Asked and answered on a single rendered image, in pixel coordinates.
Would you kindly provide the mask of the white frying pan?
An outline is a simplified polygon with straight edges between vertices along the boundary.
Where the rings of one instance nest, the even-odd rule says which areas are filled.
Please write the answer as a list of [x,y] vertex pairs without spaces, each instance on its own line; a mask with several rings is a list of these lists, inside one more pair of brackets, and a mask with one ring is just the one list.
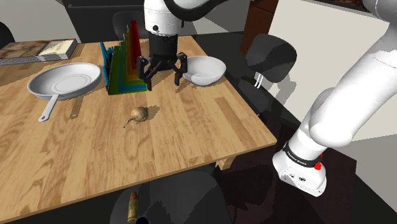
[[33,77],[28,91],[48,101],[39,122],[45,122],[57,101],[72,99],[93,90],[102,80],[101,68],[88,62],[62,64]]

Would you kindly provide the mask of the brown bottle with red cap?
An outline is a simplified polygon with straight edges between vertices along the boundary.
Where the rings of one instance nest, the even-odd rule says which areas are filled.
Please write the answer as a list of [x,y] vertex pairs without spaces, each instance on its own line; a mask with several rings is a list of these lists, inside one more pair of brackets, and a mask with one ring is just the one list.
[[127,221],[129,223],[137,221],[138,215],[138,195],[137,192],[132,192],[129,198]]

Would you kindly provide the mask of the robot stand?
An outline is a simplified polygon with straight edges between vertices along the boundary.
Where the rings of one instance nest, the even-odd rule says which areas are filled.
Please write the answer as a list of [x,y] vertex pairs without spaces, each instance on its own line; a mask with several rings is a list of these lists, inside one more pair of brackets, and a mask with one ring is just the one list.
[[271,117],[260,119],[277,144],[237,156],[214,177],[225,196],[233,224],[355,224],[356,161],[337,150],[323,153],[326,190],[314,197],[281,181],[272,157],[294,130]]

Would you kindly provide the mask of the dark grey chair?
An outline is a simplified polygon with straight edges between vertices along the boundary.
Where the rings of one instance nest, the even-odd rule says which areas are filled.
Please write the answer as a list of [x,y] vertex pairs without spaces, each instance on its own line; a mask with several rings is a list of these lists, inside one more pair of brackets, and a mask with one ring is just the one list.
[[131,21],[136,21],[140,39],[148,39],[148,31],[145,29],[144,13],[142,11],[122,11],[113,15],[113,27],[118,40],[123,39],[127,32],[127,26]]
[[257,35],[245,56],[254,76],[242,77],[238,88],[248,99],[254,112],[272,111],[274,102],[286,103],[295,91],[296,82],[289,72],[295,65],[297,52],[287,41],[269,34]]
[[15,39],[10,29],[2,22],[0,22],[0,49],[4,48],[9,43],[14,43]]
[[203,171],[185,171],[127,188],[112,210],[109,224],[127,221],[129,198],[137,193],[138,213],[147,224],[233,224],[217,181]]

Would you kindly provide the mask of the rainbow coloured board rack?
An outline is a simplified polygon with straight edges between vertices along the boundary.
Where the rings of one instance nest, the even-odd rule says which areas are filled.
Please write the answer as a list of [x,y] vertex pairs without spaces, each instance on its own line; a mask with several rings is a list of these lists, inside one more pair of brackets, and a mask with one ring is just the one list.
[[145,82],[137,76],[137,58],[142,53],[135,20],[127,25],[126,35],[118,46],[106,48],[100,42],[104,59],[102,70],[109,95],[147,91]]

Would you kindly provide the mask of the wooden table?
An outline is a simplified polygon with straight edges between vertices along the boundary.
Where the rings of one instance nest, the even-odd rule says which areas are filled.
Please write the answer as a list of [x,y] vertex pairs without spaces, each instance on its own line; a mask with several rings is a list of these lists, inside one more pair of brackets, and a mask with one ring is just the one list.
[[[53,66],[0,66],[0,224],[213,162],[228,168],[276,143],[228,80],[175,86],[171,72],[147,92],[108,95],[98,85],[39,122],[47,102],[27,84]],[[123,128],[136,107],[148,118]]]

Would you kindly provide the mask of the book with picture cover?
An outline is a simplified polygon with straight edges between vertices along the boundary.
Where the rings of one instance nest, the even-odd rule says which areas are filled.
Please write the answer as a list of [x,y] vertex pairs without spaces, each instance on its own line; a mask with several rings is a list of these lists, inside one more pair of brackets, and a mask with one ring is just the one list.
[[66,60],[77,44],[75,39],[9,43],[0,49],[0,66]]

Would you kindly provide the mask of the brown wooden cabinet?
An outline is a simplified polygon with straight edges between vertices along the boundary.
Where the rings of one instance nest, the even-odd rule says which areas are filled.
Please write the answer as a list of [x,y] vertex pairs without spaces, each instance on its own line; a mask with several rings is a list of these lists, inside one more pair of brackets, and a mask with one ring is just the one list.
[[240,50],[246,54],[258,34],[268,34],[279,0],[252,0],[249,4]]

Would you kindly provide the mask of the brown onion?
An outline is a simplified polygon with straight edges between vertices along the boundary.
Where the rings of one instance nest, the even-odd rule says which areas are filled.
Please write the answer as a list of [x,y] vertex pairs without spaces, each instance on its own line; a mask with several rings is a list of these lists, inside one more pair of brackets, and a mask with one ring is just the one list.
[[123,126],[125,128],[131,121],[143,122],[148,118],[149,112],[147,107],[136,107],[130,113],[130,118]]

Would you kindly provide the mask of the white bowl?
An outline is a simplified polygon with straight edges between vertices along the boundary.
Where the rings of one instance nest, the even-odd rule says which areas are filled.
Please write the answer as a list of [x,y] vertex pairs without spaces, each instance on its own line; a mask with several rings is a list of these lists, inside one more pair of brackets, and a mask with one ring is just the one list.
[[220,80],[226,65],[222,60],[210,56],[193,56],[187,60],[188,70],[183,77],[198,86],[208,86]]

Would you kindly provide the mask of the black cabinet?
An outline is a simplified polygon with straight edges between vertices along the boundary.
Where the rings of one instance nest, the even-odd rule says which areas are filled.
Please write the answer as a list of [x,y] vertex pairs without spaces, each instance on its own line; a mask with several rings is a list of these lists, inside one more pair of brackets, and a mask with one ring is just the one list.
[[116,41],[113,16],[143,11],[144,0],[61,0],[82,43]]

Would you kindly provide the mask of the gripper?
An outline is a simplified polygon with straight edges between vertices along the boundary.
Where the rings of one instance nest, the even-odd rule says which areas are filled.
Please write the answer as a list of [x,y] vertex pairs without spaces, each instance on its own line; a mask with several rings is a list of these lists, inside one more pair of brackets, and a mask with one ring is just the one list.
[[149,33],[150,57],[137,58],[137,76],[146,84],[147,90],[152,91],[151,79],[159,71],[173,69],[175,72],[174,84],[179,86],[179,81],[184,73],[188,72],[188,57],[185,53],[177,54],[178,35],[158,36]]

